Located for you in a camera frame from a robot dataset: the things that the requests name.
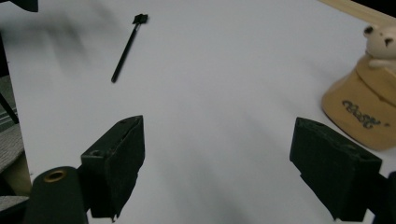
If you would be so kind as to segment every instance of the tan cap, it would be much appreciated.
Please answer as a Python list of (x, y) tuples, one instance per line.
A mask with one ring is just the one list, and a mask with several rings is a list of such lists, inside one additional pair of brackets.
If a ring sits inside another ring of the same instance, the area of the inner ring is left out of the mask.
[(396, 76), (370, 68), (365, 55), (322, 98), (322, 108), (345, 133), (375, 150), (396, 146)]

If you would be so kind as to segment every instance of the white table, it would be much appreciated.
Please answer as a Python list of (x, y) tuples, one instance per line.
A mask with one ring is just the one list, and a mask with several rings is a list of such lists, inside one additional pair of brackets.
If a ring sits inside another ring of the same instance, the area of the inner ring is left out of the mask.
[[(113, 84), (140, 13), (149, 22)], [(117, 223), (333, 223), (290, 144), (296, 117), (341, 132), (320, 98), (364, 53), (365, 26), (312, 0), (3, 3), (32, 178), (78, 167), (114, 123), (144, 115), (147, 157)], [(382, 175), (396, 170), (396, 150), (373, 153)]]

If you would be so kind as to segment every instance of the bear ear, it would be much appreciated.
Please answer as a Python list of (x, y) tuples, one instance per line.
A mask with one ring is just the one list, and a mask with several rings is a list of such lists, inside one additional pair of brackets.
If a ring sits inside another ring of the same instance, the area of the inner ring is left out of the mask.
[(376, 25), (369, 25), (364, 29), (364, 36), (368, 37), (374, 30), (376, 30), (378, 27)]

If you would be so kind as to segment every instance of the stuffed toy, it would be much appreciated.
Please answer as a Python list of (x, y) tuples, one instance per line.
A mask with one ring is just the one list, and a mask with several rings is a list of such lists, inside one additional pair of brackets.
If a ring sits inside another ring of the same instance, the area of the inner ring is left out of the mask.
[(367, 27), (366, 53), (322, 97), (326, 115), (364, 146), (396, 146), (396, 25)]

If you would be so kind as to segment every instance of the wooden edge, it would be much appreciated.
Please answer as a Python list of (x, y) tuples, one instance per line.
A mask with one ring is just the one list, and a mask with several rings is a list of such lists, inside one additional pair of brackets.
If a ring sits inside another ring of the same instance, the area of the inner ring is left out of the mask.
[(396, 24), (396, 18), (350, 0), (319, 0), (353, 17), (375, 25)]

